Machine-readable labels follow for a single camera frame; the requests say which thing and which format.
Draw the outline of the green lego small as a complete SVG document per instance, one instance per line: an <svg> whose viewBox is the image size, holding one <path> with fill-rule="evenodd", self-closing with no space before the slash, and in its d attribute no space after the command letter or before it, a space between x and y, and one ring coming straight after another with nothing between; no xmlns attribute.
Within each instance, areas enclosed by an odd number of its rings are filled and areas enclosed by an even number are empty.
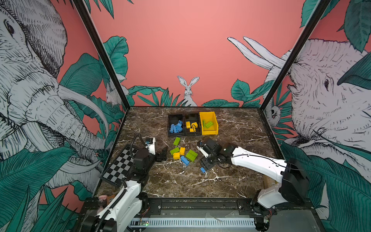
<svg viewBox="0 0 371 232"><path fill-rule="evenodd" d="M170 153L173 155L175 153L179 153L180 152L180 148L174 148L170 151Z"/></svg>

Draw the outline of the large green lego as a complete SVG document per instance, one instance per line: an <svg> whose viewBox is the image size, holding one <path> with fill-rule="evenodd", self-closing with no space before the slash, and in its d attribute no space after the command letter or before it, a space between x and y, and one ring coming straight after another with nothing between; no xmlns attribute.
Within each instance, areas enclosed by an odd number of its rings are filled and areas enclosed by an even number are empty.
<svg viewBox="0 0 371 232"><path fill-rule="evenodd" d="M193 150L189 150L185 156L188 160L190 160L191 162L194 162L198 154Z"/></svg>

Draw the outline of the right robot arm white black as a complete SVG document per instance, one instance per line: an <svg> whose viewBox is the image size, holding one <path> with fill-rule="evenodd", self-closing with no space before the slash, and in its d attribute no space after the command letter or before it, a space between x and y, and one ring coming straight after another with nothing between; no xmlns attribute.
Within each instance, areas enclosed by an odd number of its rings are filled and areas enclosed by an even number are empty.
<svg viewBox="0 0 371 232"><path fill-rule="evenodd" d="M250 209L254 213L266 215L274 206L285 203L305 205L309 178L297 159L274 159L232 143L222 146L209 137L198 141L197 149L204 156L200 163L206 172L215 165L229 164L248 168L277 182L272 187L257 191L250 203Z"/></svg>

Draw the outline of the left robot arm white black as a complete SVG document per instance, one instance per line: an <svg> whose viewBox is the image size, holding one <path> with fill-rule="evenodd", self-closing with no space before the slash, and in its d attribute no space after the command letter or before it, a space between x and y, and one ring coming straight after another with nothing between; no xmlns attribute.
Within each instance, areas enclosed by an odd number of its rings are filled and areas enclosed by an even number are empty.
<svg viewBox="0 0 371 232"><path fill-rule="evenodd" d="M137 215L145 215L149 209L148 195L142 192L149 180L149 171L155 162L167 160L168 146L152 154L147 148L127 144L120 155L106 170L104 179L120 183L115 198L95 216L81 220L78 232L123 232Z"/></svg>

